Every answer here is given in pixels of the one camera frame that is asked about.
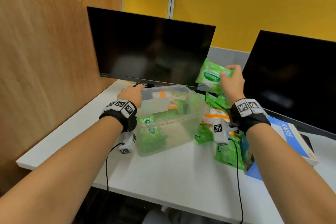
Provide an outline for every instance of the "black monitor screen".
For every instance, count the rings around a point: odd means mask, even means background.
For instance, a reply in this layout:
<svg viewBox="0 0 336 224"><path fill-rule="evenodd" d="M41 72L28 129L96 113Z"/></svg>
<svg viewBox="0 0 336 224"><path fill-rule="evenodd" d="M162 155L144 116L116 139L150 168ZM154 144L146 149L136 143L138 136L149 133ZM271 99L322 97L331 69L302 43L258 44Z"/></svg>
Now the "black monitor screen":
<svg viewBox="0 0 336 224"><path fill-rule="evenodd" d="M94 7L87 10L102 76L198 85L195 80L215 26Z"/></svg>
<svg viewBox="0 0 336 224"><path fill-rule="evenodd" d="M336 43L260 31L243 71L262 107L336 134Z"/></svg>

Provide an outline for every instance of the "wooden wall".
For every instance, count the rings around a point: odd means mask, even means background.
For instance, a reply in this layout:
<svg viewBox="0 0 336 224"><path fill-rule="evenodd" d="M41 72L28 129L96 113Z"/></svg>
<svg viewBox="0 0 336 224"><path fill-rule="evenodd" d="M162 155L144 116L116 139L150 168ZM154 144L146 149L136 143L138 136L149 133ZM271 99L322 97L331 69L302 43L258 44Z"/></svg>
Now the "wooden wall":
<svg viewBox="0 0 336 224"><path fill-rule="evenodd" d="M0 0L0 196L15 160L115 80L99 77L86 6L121 0Z"/></svg>

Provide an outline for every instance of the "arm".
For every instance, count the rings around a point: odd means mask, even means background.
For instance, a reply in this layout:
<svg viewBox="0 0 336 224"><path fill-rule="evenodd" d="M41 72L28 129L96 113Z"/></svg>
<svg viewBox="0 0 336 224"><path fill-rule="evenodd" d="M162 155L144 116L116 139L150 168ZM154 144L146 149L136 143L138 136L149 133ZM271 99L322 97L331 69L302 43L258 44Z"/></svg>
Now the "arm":
<svg viewBox="0 0 336 224"><path fill-rule="evenodd" d="M229 103L245 98L239 65L231 78L221 74ZM336 195L322 177L271 126L259 123L246 132L265 186L285 223L334 223Z"/></svg>
<svg viewBox="0 0 336 224"><path fill-rule="evenodd" d="M123 89L118 99L139 107L143 88ZM103 117L64 145L0 199L0 223L71 223L122 130Z"/></svg>

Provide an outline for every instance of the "desk surface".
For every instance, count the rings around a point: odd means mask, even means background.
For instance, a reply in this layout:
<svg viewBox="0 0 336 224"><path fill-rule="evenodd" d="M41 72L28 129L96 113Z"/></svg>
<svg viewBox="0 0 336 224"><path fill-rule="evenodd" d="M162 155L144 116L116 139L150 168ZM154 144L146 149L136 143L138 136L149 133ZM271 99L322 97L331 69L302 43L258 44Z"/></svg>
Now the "desk surface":
<svg viewBox="0 0 336 224"><path fill-rule="evenodd" d="M130 83L116 81L66 122L17 160L20 167L33 170L67 142L94 124L102 109L117 98ZM336 141L307 134L320 163L316 171L336 191ZM241 210L237 170L213 159L215 145L187 144L150 156L120 154L108 158L110 191L170 206L214 219L238 223ZM239 170L244 223L283 223L260 180ZM106 189L105 166L93 183Z"/></svg>

